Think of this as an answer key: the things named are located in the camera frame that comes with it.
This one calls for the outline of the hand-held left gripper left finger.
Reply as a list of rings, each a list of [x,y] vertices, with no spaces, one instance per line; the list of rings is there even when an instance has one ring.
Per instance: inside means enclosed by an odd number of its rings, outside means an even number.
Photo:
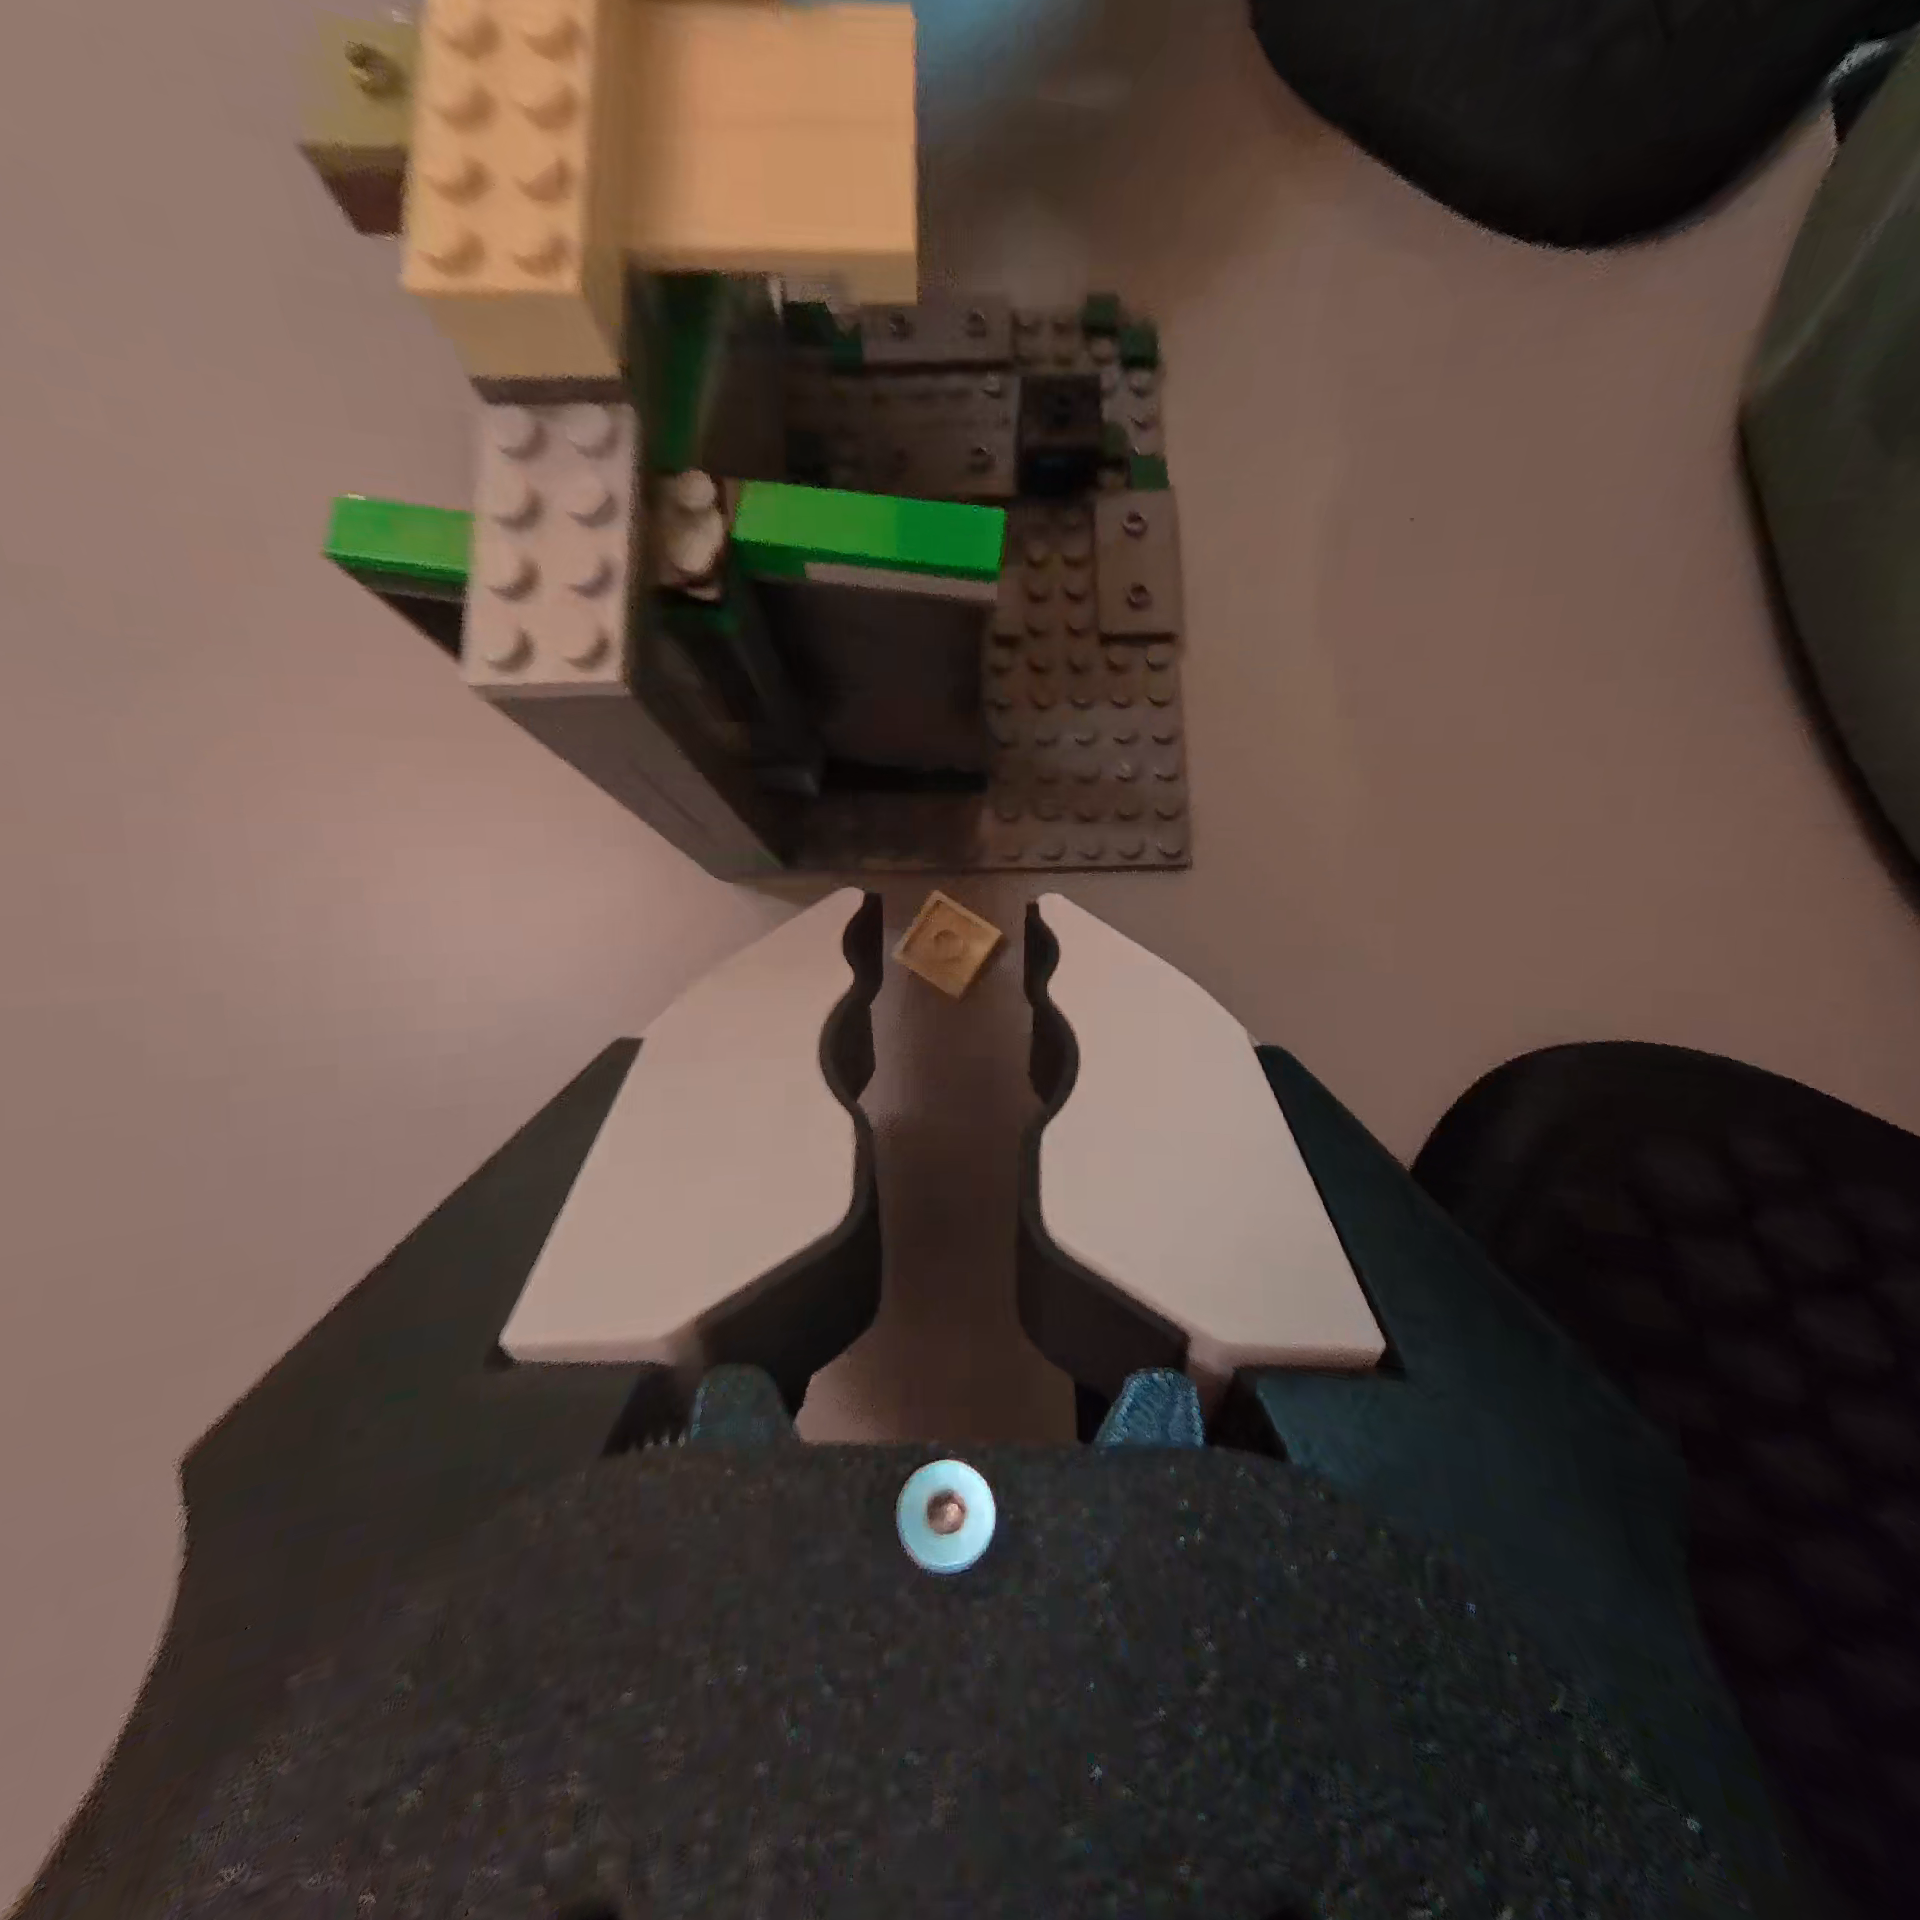
[[[839,887],[648,1025],[506,1315],[510,1361],[751,1363],[799,1409],[875,1318],[882,897]]]

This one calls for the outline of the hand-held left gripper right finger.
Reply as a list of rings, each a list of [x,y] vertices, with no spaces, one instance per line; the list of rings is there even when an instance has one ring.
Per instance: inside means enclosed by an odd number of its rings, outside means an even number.
[[[1025,907],[1022,989],[1019,1323],[1075,1393],[1173,1371],[1212,1417],[1240,1375],[1378,1371],[1387,1335],[1244,1022],[1062,890]]]

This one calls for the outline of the tan square single-stud plate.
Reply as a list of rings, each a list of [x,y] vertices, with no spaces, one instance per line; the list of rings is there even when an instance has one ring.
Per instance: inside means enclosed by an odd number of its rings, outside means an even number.
[[[934,887],[899,936],[893,959],[942,995],[967,1000],[1001,948],[1003,927]]]

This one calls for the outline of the grey tan toy brick build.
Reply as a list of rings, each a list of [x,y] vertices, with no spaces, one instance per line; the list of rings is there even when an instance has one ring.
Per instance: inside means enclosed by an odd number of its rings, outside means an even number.
[[[1180,873],[1155,323],[925,287],[911,2],[324,13],[300,158],[473,392],[324,557],[708,874]]]

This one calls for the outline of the grey desk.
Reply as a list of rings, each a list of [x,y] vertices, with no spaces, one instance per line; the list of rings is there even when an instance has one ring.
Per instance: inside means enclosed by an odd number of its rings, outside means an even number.
[[[166,1618],[179,1452],[612,1037],[779,925],[320,556],[469,392],[299,154],[318,2],[2,11],[2,1897]],[[1510,243],[1240,2],[927,2],[925,262],[1164,325],[1197,863],[1066,887],[1399,1155],[1558,1040],[1917,1131],[1917,910],[1777,642],[1733,412],[1815,113]]]

